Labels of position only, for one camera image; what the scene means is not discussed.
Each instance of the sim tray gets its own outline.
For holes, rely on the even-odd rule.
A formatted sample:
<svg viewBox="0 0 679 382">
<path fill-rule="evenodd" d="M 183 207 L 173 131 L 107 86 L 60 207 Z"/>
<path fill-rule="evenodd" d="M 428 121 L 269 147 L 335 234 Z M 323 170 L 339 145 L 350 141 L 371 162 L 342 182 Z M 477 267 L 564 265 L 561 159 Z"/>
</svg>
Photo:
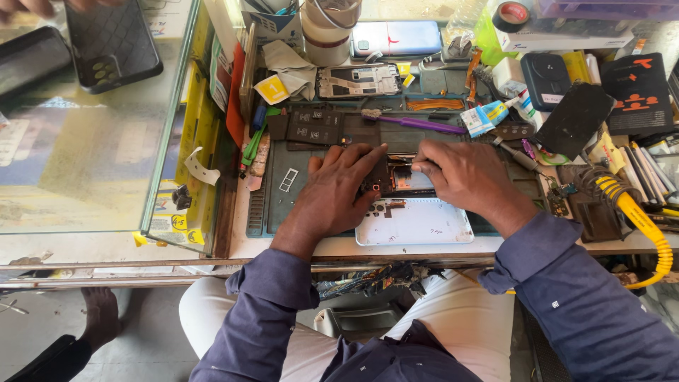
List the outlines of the sim tray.
<svg viewBox="0 0 679 382">
<path fill-rule="evenodd" d="M 290 191 L 290 186 L 293 185 L 293 182 L 295 181 L 295 178 L 297 177 L 297 174 L 299 171 L 290 168 L 288 169 L 288 173 L 285 174 L 285 178 L 283 178 L 283 181 L 280 183 L 280 186 L 278 187 L 279 190 L 283 192 L 288 192 Z"/>
</svg>

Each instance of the leg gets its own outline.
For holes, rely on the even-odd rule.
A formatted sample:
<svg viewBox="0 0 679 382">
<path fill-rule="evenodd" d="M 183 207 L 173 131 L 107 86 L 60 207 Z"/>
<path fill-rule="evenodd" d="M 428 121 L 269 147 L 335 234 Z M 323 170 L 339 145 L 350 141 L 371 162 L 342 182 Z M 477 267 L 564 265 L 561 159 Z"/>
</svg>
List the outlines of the leg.
<svg viewBox="0 0 679 382">
<path fill-rule="evenodd" d="M 67 382 L 81 372 L 92 354 L 118 336 L 118 305 L 109 288 L 82 288 L 87 324 L 79 340 L 65 334 L 7 382 Z"/>
<path fill-rule="evenodd" d="M 476 278 L 479 271 L 467 271 Z M 509 347 L 514 297 L 495 296 L 455 271 L 424 280 L 427 295 L 385 336 L 401 339 L 413 319 L 484 382 L 509 382 Z"/>
<path fill-rule="evenodd" d="M 227 295 L 224 280 L 216 277 L 197 280 L 182 296 L 179 319 L 199 358 L 212 346 L 226 313 L 235 303 L 236 296 Z M 280 380 L 316 382 L 336 353 L 336 339 L 297 324 L 290 336 Z"/>
</svg>

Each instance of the purple phone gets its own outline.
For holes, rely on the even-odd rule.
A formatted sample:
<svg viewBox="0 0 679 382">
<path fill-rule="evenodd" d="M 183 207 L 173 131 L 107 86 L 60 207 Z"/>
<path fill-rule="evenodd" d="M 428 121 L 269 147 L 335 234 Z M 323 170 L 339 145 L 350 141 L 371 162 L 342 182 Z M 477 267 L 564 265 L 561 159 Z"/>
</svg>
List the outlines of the purple phone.
<svg viewBox="0 0 679 382">
<path fill-rule="evenodd" d="M 359 22 L 351 32 L 351 57 L 375 51 L 385 56 L 428 56 L 441 51 L 439 26 L 433 20 Z"/>
</svg>

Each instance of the white pants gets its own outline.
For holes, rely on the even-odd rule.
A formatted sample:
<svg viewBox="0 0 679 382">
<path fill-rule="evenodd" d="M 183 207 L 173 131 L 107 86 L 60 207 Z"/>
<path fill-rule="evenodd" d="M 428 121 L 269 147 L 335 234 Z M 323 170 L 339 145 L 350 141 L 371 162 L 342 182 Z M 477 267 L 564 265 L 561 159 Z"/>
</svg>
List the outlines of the white pants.
<svg viewBox="0 0 679 382">
<path fill-rule="evenodd" d="M 477 272 L 468 271 L 475 276 Z M 427 295 L 415 302 L 386 336 L 401 339 L 413 319 L 420 320 L 441 344 L 484 382 L 509 382 L 513 296 L 494 296 L 458 275 L 423 281 Z M 208 351 L 226 313 L 236 302 L 223 279 L 203 277 L 179 303 L 181 326 L 199 358 Z M 297 324 L 290 337 L 281 381 L 317 382 L 337 353 L 337 340 Z"/>
</svg>

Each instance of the hand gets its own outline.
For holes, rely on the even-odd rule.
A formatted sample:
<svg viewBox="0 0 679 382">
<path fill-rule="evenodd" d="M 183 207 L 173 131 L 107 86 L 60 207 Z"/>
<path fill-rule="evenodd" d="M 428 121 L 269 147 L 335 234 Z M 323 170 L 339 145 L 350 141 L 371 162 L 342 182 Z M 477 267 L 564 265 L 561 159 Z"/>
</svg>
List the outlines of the hand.
<svg viewBox="0 0 679 382">
<path fill-rule="evenodd" d="M 95 4 L 122 5 L 125 0 L 67 0 L 67 3 L 78 12 L 84 12 Z M 54 8 L 48 0 L 0 0 L 0 22 L 7 22 L 15 12 L 33 12 L 42 18 L 54 16 Z"/>
<path fill-rule="evenodd" d="M 442 201 L 478 213 L 504 238 L 538 213 L 530 198 L 511 183 L 491 145 L 425 139 L 412 170 L 429 178 Z"/>
<path fill-rule="evenodd" d="M 358 143 L 346 149 L 330 147 L 325 158 L 311 157 L 306 185 L 270 248 L 311 261 L 321 239 L 356 228 L 381 197 L 379 191 L 368 191 L 356 199 L 356 192 L 386 148 L 386 143 L 376 148 Z"/>
</svg>

